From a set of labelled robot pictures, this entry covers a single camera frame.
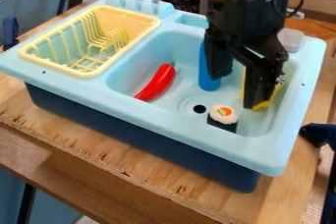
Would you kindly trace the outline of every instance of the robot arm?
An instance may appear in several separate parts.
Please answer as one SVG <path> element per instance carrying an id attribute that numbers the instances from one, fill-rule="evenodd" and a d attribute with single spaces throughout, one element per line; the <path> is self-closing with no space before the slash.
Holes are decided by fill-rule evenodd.
<path id="1" fill-rule="evenodd" d="M 287 4 L 288 0 L 224 0 L 209 8 L 210 26 L 205 33 L 208 73 L 216 80 L 232 72 L 233 59 L 245 65 L 245 108 L 268 101 L 282 80 L 288 53 L 277 33 L 288 16 Z"/>

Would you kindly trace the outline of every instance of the drain hole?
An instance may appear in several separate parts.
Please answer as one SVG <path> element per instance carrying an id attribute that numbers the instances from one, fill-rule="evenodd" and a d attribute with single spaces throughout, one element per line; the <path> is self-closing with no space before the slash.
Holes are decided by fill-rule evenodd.
<path id="1" fill-rule="evenodd" d="M 197 114 L 202 114 L 206 111 L 206 107 L 204 105 L 196 105 L 194 107 L 194 111 L 197 113 Z"/>

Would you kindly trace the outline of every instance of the red chili pepper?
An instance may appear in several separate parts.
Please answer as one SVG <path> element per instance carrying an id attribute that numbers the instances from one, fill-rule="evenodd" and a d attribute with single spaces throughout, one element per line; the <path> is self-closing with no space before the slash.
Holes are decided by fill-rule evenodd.
<path id="1" fill-rule="evenodd" d="M 135 98 L 142 101 L 153 100 L 168 90 L 176 77 L 174 64 L 162 64 L 150 82 L 140 91 Z"/>

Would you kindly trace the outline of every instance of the sushi roll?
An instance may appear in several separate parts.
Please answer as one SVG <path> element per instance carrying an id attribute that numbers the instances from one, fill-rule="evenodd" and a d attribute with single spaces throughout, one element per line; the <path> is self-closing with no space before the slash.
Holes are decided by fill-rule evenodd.
<path id="1" fill-rule="evenodd" d="M 207 115 L 207 124 L 235 133 L 237 132 L 238 116 L 230 106 L 214 105 Z"/>

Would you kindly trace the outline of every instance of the yellow dish rack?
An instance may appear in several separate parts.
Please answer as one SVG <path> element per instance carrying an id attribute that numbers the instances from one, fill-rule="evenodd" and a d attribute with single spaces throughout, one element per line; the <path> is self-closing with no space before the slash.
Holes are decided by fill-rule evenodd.
<path id="1" fill-rule="evenodd" d="M 23 46 L 19 55 L 77 78 L 93 78 L 159 25 L 156 17 L 99 5 Z"/>

